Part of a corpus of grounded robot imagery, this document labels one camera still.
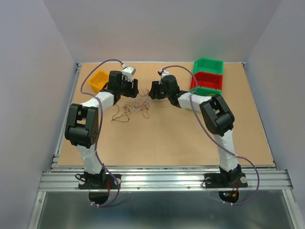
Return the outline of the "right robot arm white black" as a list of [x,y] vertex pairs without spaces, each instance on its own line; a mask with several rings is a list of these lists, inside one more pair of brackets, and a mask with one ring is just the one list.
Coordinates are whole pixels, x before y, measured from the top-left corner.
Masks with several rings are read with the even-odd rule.
[[175,76],[166,75],[152,82],[149,96],[153,100],[167,98],[173,106],[191,109],[195,115],[202,114],[204,131],[217,145],[220,162],[219,174],[204,175],[206,188],[230,186],[238,181],[241,166],[233,143],[234,115],[221,95],[200,96],[183,91]]

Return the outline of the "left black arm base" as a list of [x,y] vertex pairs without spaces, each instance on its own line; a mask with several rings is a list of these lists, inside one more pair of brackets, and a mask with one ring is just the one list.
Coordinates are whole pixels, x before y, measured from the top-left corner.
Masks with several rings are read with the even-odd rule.
[[[80,176],[81,180],[85,179],[84,174],[76,174],[76,176]],[[84,182],[84,181],[80,181],[80,179],[79,179],[79,183],[78,183],[78,189],[80,189],[80,190],[89,190],[89,189],[108,190],[108,189],[117,189],[118,188],[117,182],[109,174],[106,174],[102,180],[93,179],[93,180],[86,180]]]

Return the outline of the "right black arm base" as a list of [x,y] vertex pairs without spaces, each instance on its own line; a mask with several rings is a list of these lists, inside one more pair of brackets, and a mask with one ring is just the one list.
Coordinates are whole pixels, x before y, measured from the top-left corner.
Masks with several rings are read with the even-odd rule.
[[203,176],[203,188],[248,187],[247,181],[245,181],[244,183],[241,181],[242,176],[238,176],[237,178],[229,178],[225,174],[221,173],[205,173]]

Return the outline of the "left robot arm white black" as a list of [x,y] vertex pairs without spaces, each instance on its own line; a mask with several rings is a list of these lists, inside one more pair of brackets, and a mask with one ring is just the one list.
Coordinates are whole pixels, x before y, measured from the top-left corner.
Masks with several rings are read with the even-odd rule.
[[115,105],[121,96],[135,98],[138,80],[133,79],[135,67],[124,67],[122,71],[110,71],[108,82],[90,100],[82,104],[71,104],[65,126],[65,138],[75,146],[84,164],[84,173],[76,175],[80,185],[101,188],[106,183],[106,169],[97,157],[97,142],[101,131],[103,112]]

